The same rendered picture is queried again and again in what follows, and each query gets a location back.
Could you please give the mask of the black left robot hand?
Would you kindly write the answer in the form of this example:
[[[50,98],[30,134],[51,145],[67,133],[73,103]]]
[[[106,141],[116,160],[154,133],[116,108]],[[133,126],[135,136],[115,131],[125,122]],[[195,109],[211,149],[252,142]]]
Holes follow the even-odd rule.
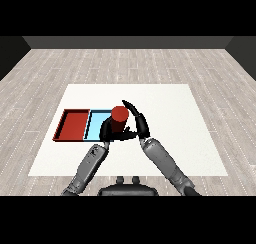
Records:
[[[137,133],[130,130],[130,127],[126,127],[122,132],[113,132],[112,131],[112,117],[108,117],[103,121],[99,139],[101,142],[110,142],[110,141],[125,141],[129,139],[133,139],[137,136]]]

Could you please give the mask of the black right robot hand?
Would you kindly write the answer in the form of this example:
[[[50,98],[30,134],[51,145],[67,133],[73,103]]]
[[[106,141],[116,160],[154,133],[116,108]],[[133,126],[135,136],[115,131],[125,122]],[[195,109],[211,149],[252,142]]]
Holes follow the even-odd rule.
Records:
[[[123,100],[124,106],[133,114],[136,122],[137,135],[140,139],[148,138],[150,136],[149,127],[146,118],[140,113],[136,107],[130,102]]]

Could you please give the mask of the light blue shallow open box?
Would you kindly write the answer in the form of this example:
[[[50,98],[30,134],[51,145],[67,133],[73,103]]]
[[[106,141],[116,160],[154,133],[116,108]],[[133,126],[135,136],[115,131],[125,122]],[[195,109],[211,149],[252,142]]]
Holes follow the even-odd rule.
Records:
[[[93,109],[89,113],[83,140],[85,142],[99,142],[102,123],[111,116],[110,109]]]

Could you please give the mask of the small red can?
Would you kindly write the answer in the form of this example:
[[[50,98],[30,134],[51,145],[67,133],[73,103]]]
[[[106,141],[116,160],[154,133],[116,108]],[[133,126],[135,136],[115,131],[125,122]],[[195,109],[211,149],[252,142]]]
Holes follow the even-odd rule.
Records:
[[[111,111],[112,131],[120,133],[124,130],[129,117],[128,109],[124,106],[115,106]]]

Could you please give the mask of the red shallow open box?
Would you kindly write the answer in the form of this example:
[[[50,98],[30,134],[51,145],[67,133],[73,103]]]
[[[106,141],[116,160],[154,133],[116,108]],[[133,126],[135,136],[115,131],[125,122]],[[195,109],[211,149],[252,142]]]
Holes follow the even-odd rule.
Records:
[[[56,128],[53,141],[82,142],[89,113],[89,109],[65,109]]]

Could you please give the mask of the dark grey robot body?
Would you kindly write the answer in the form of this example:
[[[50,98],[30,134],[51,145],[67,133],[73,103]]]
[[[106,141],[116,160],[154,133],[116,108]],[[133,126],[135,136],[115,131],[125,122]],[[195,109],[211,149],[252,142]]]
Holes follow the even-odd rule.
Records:
[[[118,176],[114,185],[101,188],[98,196],[158,196],[155,188],[142,185],[138,176],[132,177],[131,184],[124,183],[124,177]]]

